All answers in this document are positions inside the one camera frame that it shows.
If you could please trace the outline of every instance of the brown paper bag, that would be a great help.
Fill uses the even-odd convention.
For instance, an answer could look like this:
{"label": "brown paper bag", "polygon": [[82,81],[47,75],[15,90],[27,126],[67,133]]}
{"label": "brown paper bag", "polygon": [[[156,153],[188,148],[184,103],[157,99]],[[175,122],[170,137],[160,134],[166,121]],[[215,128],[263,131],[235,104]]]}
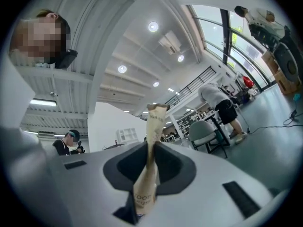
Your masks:
{"label": "brown paper bag", "polygon": [[154,158],[154,144],[156,141],[160,140],[167,106],[156,104],[147,105],[147,108],[149,111],[146,125],[148,147],[147,162],[134,184],[134,202],[136,212],[139,215],[149,213],[155,203],[158,168]]}

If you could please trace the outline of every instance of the railing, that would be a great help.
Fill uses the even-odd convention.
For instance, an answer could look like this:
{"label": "railing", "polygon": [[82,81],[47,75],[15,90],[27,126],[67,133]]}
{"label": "railing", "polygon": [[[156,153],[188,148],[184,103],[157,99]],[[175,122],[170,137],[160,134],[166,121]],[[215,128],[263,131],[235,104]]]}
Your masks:
{"label": "railing", "polygon": [[174,95],[169,101],[165,104],[173,107],[185,99],[188,95],[194,92],[196,89],[201,87],[208,79],[210,79],[216,72],[209,66],[205,71],[203,71],[198,77],[196,77],[191,83],[189,83],[185,88]]}

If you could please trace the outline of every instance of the black rectangle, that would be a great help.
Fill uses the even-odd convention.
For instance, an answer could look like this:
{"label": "black rectangle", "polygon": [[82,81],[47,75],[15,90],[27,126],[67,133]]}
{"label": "black rectangle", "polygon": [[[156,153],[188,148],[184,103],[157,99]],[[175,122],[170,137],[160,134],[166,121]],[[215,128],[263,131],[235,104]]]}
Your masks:
{"label": "black rectangle", "polygon": [[73,168],[76,168],[79,166],[83,166],[83,165],[86,165],[85,161],[76,161],[76,162],[64,164],[64,166],[67,170],[70,170],[70,169],[73,169]]}
{"label": "black rectangle", "polygon": [[235,181],[224,183],[222,186],[231,196],[245,218],[250,217],[260,210],[260,207],[254,200]]}

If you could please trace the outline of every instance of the gray floor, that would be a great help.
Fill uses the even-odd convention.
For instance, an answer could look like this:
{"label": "gray floor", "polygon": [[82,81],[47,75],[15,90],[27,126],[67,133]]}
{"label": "gray floor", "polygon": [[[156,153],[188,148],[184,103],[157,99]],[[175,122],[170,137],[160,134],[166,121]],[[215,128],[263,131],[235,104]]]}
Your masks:
{"label": "gray floor", "polygon": [[[253,132],[258,127],[282,126],[294,107],[292,97],[282,95],[275,85],[242,107],[241,114]],[[298,114],[303,112],[303,99],[297,103],[297,111]],[[246,130],[247,125],[241,115],[238,120]],[[290,125],[303,124],[303,115],[297,117],[297,120]],[[227,135],[231,130],[229,125],[223,127]],[[192,148],[188,140],[174,143]],[[225,149],[228,161],[261,181],[267,188],[281,191],[291,186],[302,162],[303,127],[260,129],[248,135],[239,145],[231,140],[231,146]],[[206,152],[205,146],[199,147],[199,151]],[[221,149],[213,154],[224,158]]]}

